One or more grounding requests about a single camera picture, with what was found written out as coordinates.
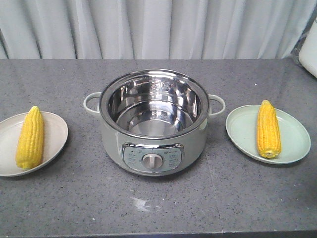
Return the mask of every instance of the pot rim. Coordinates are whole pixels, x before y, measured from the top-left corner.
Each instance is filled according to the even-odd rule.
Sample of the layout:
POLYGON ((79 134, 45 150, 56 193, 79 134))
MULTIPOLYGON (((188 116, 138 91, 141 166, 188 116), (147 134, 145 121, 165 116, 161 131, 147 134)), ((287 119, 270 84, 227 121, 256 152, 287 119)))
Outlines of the pot rim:
POLYGON ((132 136, 134 138, 139 138, 139 139, 164 140, 164 139, 171 139, 171 138, 175 138, 175 137, 179 137, 179 136, 188 134, 191 131, 195 130, 197 127, 199 127, 205 121, 205 119, 208 117, 208 113, 210 110, 210 101, 209 101, 208 94, 204 90, 204 88, 198 82, 196 82, 194 79, 192 79, 191 77, 189 77, 183 73, 179 73, 177 71, 173 71, 173 70, 169 70, 169 69, 149 68, 149 69, 144 69, 144 70, 140 70, 140 71, 134 71, 134 72, 122 75, 122 76, 116 78, 115 80, 113 80, 102 91, 102 93, 99 97, 98 109, 99 109, 100 115, 102 116, 103 120, 109 126, 111 126, 113 129, 115 129, 116 131, 119 131, 125 135, 132 136), (133 79, 138 78, 140 76, 146 76, 146 74, 150 75, 151 72, 155 72, 155 74, 161 73, 164 76, 174 76, 174 77, 178 76, 178 77, 181 77, 184 80, 186 80, 186 83, 189 83, 190 86, 193 86, 193 88, 192 87, 190 87, 190 88, 193 89, 195 91, 195 93, 198 95, 198 97, 201 101, 202 109, 201 109, 201 113, 198 116, 197 120, 193 124, 191 124, 189 127, 185 128, 177 133, 170 134, 167 136, 141 135, 141 134, 136 134, 136 133, 133 133, 133 132, 130 132, 128 130, 123 129, 111 118, 107 109, 103 110, 102 101, 103 101, 104 97, 106 99, 106 103, 108 104, 109 98, 111 97, 112 93, 116 89, 120 88, 123 84, 127 83, 129 80, 133 80, 133 79))

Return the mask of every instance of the corn cob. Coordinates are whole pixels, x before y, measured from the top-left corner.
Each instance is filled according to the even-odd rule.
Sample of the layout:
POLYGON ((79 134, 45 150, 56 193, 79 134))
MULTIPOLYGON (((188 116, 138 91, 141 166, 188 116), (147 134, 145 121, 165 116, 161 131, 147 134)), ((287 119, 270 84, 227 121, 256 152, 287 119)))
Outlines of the corn cob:
POLYGON ((24 119, 15 155, 16 165, 31 169, 42 161, 44 122, 40 109, 33 106, 24 119))
POLYGON ((258 112, 257 147, 259 154, 267 159, 282 150, 276 111, 268 100, 263 100, 258 112))

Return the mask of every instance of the pot body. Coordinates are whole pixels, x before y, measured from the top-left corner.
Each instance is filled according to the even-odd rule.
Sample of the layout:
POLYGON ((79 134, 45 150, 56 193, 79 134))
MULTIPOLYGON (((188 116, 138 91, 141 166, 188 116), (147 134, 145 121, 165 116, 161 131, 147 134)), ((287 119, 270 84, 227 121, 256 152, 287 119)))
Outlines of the pot body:
POLYGON ((208 119, 187 134, 159 140, 131 137, 99 119, 108 155, 123 169, 139 175, 164 176, 181 171, 199 157, 206 143, 208 119), (144 166, 142 160, 148 154, 159 155, 163 165, 153 169, 144 166))

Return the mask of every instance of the oval plate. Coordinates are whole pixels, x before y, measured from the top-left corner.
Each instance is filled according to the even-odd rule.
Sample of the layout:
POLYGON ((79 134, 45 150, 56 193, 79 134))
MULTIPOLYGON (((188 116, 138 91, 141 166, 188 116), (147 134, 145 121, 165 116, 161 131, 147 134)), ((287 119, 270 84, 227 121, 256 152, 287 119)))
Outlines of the oval plate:
POLYGON ((42 112, 44 119, 43 161, 30 170, 23 170, 15 164, 15 152, 27 113, 15 115, 0 122, 0 177, 14 177, 31 173, 47 165, 64 147, 68 137, 68 127, 60 116, 42 112))
POLYGON ((276 109, 281 135, 282 152, 274 159, 266 159, 257 151, 256 131, 260 105, 245 105, 234 109, 226 119, 231 141, 246 155, 269 164, 290 164, 305 157, 311 139, 304 126, 291 115, 276 109))

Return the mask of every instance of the control knob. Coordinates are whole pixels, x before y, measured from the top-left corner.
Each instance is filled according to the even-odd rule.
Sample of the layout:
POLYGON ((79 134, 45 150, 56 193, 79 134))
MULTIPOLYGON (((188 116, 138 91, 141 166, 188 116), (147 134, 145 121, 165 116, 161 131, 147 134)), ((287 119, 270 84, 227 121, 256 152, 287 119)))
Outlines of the control knob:
POLYGON ((158 154, 146 154, 142 158, 142 164, 148 169, 157 169, 163 165, 163 158, 158 154))

